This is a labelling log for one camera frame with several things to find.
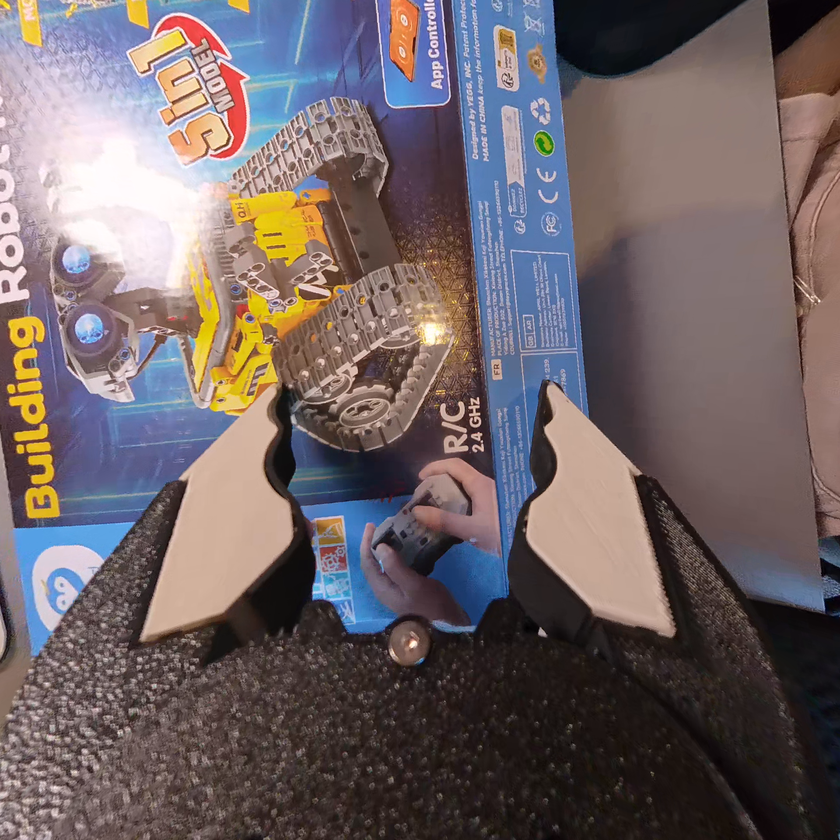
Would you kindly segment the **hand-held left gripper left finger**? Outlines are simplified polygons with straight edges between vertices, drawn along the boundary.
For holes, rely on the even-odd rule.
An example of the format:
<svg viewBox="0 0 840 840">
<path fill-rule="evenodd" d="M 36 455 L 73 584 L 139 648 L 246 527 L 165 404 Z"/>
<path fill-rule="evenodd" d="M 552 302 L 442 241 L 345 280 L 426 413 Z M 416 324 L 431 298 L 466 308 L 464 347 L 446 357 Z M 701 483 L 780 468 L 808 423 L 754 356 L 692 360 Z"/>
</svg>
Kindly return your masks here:
<svg viewBox="0 0 840 840">
<path fill-rule="evenodd" d="M 182 475 L 143 644 L 220 623 L 247 644 L 294 626 L 314 559 L 288 488 L 291 431 L 288 398 L 271 385 Z"/>
</svg>

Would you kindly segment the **blue cardboard kit box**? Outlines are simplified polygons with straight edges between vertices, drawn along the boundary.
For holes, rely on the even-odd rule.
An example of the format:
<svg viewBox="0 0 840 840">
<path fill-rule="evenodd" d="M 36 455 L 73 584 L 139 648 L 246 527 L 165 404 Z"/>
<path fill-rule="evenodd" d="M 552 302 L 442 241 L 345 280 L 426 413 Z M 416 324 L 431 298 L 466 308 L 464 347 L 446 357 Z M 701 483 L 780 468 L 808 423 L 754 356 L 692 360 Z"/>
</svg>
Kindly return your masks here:
<svg viewBox="0 0 840 840">
<path fill-rule="evenodd" d="M 36 655 L 167 482 L 284 392 L 313 596 L 444 459 L 532 493 L 586 408 L 552 2 L 2 2 L 2 448 Z"/>
</svg>

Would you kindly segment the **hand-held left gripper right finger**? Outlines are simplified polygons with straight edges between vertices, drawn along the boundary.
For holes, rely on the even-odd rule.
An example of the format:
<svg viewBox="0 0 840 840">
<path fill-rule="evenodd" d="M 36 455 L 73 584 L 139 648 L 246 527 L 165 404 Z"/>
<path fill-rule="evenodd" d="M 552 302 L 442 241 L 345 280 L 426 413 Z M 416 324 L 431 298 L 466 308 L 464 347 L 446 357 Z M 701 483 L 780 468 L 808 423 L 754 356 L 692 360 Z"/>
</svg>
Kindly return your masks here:
<svg viewBox="0 0 840 840">
<path fill-rule="evenodd" d="M 535 490 L 508 555 L 511 596 L 530 623 L 582 647 L 619 631 L 674 639 L 641 474 L 554 381 L 540 387 L 530 466 Z"/>
</svg>

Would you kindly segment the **black office chair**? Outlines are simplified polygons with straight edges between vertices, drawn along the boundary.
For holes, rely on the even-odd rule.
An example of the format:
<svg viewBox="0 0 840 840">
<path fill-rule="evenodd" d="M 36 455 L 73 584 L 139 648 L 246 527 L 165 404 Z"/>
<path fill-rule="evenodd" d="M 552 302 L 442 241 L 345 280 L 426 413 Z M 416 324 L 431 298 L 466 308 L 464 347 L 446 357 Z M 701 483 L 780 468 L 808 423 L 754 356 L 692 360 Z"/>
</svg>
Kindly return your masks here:
<svg viewBox="0 0 840 840">
<path fill-rule="evenodd" d="M 554 1 L 556 51 L 584 73 L 614 77 L 669 55 L 740 1 Z"/>
</svg>

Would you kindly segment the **grey desk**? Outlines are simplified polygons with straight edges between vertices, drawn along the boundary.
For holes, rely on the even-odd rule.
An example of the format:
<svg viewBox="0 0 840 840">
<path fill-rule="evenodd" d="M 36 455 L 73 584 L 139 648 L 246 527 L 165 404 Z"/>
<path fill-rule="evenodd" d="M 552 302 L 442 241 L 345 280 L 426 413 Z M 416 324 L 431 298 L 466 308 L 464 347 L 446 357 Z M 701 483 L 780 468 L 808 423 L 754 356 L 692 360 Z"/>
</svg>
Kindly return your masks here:
<svg viewBox="0 0 840 840">
<path fill-rule="evenodd" d="M 823 611 L 766 2 L 563 70 L 591 418 L 753 597 Z"/>
</svg>

